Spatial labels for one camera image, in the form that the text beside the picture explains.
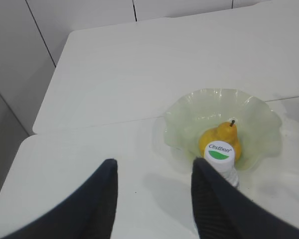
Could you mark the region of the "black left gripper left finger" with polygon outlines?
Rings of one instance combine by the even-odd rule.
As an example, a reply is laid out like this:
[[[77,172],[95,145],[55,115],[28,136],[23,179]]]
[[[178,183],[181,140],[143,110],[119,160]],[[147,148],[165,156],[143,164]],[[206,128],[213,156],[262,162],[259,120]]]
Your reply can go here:
[[[118,201],[118,163],[106,159],[63,202],[8,239],[109,239]]]

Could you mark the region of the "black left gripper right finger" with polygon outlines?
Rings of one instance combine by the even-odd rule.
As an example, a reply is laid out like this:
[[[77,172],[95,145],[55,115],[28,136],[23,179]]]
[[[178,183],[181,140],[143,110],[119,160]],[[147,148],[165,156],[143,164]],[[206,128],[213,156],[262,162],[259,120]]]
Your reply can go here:
[[[299,239],[299,229],[261,208],[204,158],[191,175],[194,221],[201,239]]]

